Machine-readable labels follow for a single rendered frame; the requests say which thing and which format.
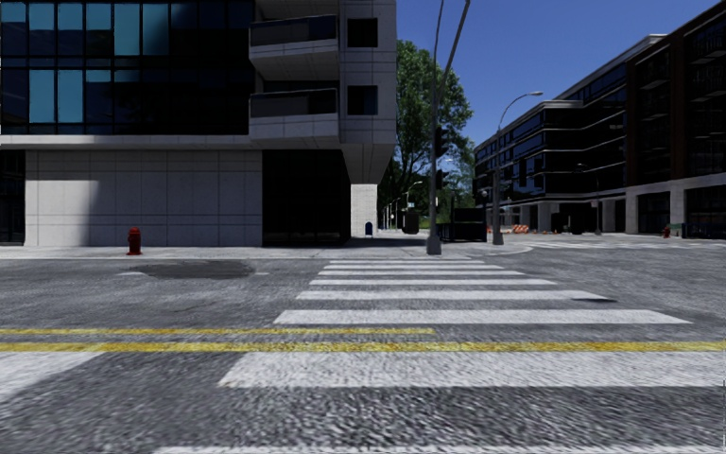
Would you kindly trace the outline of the grey street lamp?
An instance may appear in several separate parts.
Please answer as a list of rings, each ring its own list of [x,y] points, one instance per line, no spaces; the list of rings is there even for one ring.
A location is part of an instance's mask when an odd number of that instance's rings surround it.
[[[413,188],[414,188],[414,187],[415,187],[415,186],[416,186],[417,184],[421,184],[421,183],[422,183],[422,181],[416,181],[416,182],[415,182],[415,183],[413,183],[413,184],[412,184],[412,185],[411,185],[411,186],[409,187],[409,189],[408,189],[408,190],[406,191],[406,212],[405,212],[405,214],[404,214],[404,226],[403,226],[403,228],[402,228],[402,231],[403,231],[404,233],[407,233],[407,227],[406,227],[406,223],[407,223],[407,221],[406,221],[406,216],[408,215],[408,208],[409,208],[409,194],[410,194],[410,191],[411,191],[411,190],[412,190],[412,189],[413,189]]]
[[[578,163],[578,164],[576,164],[576,171],[578,173],[587,173],[587,172],[590,172],[591,171],[591,168],[590,168],[589,165],[586,165],[584,163]],[[597,175],[596,172],[593,174],[593,177],[594,177],[595,182],[596,182],[596,195],[595,195],[596,228],[594,230],[594,234],[596,236],[601,236],[602,235],[602,231],[600,229],[600,196],[599,196],[599,189],[600,189],[600,187],[599,187],[599,177],[598,177],[598,175]]]
[[[495,136],[495,144],[496,144],[496,153],[494,155],[494,168],[493,168],[493,245],[494,246],[503,246],[504,245],[504,238],[503,234],[501,233],[501,222],[500,222],[500,202],[501,202],[501,183],[500,183],[500,170],[501,170],[501,164],[500,164],[500,152],[501,152],[501,145],[500,145],[500,137],[501,137],[501,127],[504,122],[505,116],[510,109],[510,107],[515,104],[518,100],[525,98],[527,96],[542,96],[544,93],[542,91],[533,91],[524,93],[515,99],[513,99],[508,106],[505,108],[503,113],[500,116],[499,123],[497,125],[497,131]]]

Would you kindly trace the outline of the traffic light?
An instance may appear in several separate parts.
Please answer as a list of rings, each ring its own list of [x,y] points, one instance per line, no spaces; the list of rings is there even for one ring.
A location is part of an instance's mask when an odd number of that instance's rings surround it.
[[[429,235],[426,240],[426,253],[428,255],[441,255],[441,241],[437,233],[437,204],[436,204],[436,175],[437,175],[437,152],[436,152],[436,131],[438,127],[438,113],[439,113],[439,101],[442,98],[444,90],[446,88],[446,80],[450,72],[453,60],[455,58],[458,42],[464,28],[468,10],[471,5],[471,0],[464,0],[465,4],[460,16],[458,30],[456,33],[455,40],[452,44],[452,48],[448,57],[447,64],[443,71],[441,81],[437,80],[437,50],[438,42],[441,29],[441,18],[444,8],[444,0],[441,0],[439,15],[437,19],[437,29],[435,36],[435,45],[432,59],[432,82],[431,82],[431,150],[430,150],[430,182],[429,182]]]

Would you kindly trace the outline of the black bus shelter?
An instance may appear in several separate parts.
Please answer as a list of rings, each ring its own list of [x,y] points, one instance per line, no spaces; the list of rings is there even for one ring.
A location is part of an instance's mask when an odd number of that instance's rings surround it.
[[[450,222],[437,224],[438,237],[442,241],[487,241],[485,209],[453,208]]]

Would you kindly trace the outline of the trees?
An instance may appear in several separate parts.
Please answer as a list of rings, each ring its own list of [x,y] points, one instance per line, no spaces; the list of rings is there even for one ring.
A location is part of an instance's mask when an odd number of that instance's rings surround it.
[[[437,65],[437,78],[442,69]],[[431,82],[432,56],[411,41],[397,42],[396,146],[381,183],[378,185],[377,210],[392,204],[400,212],[406,210],[406,191],[411,209],[420,215],[420,225],[429,227],[428,190],[431,150]],[[475,205],[473,197],[474,142],[463,135],[463,129],[474,112],[455,72],[447,77],[447,89],[440,102],[438,123],[448,130],[449,150],[438,161],[448,173],[446,188],[437,192],[437,221],[447,222],[451,203],[468,208]]]

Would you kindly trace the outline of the pale concrete building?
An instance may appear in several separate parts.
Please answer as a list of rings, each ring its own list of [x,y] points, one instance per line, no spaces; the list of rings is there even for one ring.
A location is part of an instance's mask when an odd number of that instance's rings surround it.
[[[396,0],[0,0],[0,245],[362,235],[396,42]]]

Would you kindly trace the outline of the dark glass building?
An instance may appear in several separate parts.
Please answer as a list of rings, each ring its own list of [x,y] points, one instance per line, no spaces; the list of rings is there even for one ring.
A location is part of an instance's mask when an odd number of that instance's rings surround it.
[[[649,35],[501,129],[500,222],[726,239],[726,0]],[[495,136],[475,148],[490,205]],[[578,173],[584,163],[590,172]]]

